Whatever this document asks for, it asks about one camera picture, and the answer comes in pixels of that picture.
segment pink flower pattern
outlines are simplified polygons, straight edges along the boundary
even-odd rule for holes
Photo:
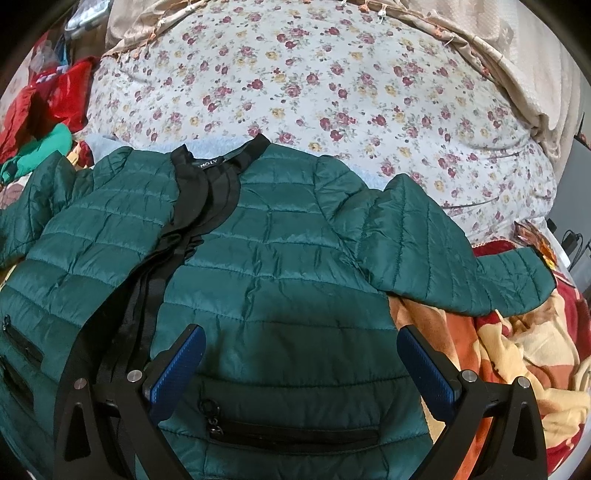
[[[473,242],[545,216],[551,164],[503,94],[451,47],[377,20],[327,0],[210,2],[147,54],[102,60],[84,132],[136,147],[262,132],[371,187],[407,173]]]

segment wall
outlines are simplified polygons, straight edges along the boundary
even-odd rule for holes
[[[591,86],[589,86],[589,82],[583,74],[581,74],[581,103],[579,107],[579,120],[577,122],[577,131],[579,130],[579,125],[581,124],[581,117],[583,116],[583,112],[585,113],[585,122],[583,124],[583,129],[581,130],[584,133],[585,137],[587,137],[587,141],[591,141]]]
[[[588,126],[591,125],[591,109]],[[570,151],[564,174],[558,184],[556,200],[548,218],[556,224],[554,236],[562,241],[566,230],[583,235],[584,245],[591,240],[591,150],[576,140]]]

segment zipper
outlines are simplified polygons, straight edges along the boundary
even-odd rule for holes
[[[309,430],[254,425],[222,417],[220,405],[211,399],[199,403],[207,421],[209,438],[219,443],[240,445],[281,453],[338,453],[377,445],[377,427],[354,430]]]
[[[12,326],[10,315],[4,316],[4,320],[2,321],[2,331],[6,334],[10,343],[21,352],[27,360],[38,369],[41,368],[43,354],[32,342],[27,340],[21,332]]]
[[[0,370],[2,370],[2,377],[8,391],[23,405],[33,410],[33,391],[3,356],[0,356]]]

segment quilted jacket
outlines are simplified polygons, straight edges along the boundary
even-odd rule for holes
[[[371,190],[337,159],[271,145],[240,180],[238,207],[175,272],[158,313],[152,357],[189,323],[207,335],[197,375],[160,424],[166,438],[200,480],[407,479],[431,440],[387,293],[508,316],[541,304],[553,277],[529,248],[475,258],[407,176]],[[177,195],[170,155],[123,147],[75,173],[56,153],[0,215],[0,267],[25,257],[0,291],[0,319],[11,319],[0,430],[37,478],[51,478],[57,383],[76,335],[154,247]],[[379,442],[318,455],[211,442],[204,399],[229,420],[374,427]]]

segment jacket sleeve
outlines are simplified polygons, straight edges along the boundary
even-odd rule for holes
[[[357,176],[355,191],[351,175],[325,185],[323,203],[377,290],[469,316],[495,309],[510,316],[538,307],[554,289],[552,273],[531,248],[476,258],[462,229],[407,175],[383,192],[363,188]]]
[[[75,171],[59,152],[31,175],[20,198],[0,210],[0,269],[27,254],[47,222],[72,201],[93,190],[93,171]]]

